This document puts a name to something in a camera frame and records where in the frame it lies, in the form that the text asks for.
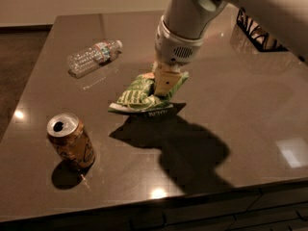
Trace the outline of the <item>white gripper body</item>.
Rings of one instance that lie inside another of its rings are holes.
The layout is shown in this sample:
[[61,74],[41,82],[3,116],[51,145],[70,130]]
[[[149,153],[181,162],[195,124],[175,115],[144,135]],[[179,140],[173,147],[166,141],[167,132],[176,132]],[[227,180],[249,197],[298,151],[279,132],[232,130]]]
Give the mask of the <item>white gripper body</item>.
[[203,38],[187,39],[173,34],[165,24],[165,17],[161,17],[155,35],[155,51],[160,63],[189,64],[202,44]]

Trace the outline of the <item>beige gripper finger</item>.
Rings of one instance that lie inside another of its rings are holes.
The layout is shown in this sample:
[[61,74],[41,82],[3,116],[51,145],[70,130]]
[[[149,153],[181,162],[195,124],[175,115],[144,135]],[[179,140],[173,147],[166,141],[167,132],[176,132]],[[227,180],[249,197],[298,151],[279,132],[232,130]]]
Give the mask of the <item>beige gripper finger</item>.
[[178,64],[154,64],[154,94],[166,96],[182,77]]

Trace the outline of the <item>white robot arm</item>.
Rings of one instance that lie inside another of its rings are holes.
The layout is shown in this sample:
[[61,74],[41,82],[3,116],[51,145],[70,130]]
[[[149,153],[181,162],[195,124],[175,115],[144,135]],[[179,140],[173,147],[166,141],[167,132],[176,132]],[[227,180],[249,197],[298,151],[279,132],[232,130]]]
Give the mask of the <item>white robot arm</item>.
[[204,32],[226,5],[245,12],[266,32],[308,60],[308,0],[169,0],[155,36],[156,63],[189,64]]

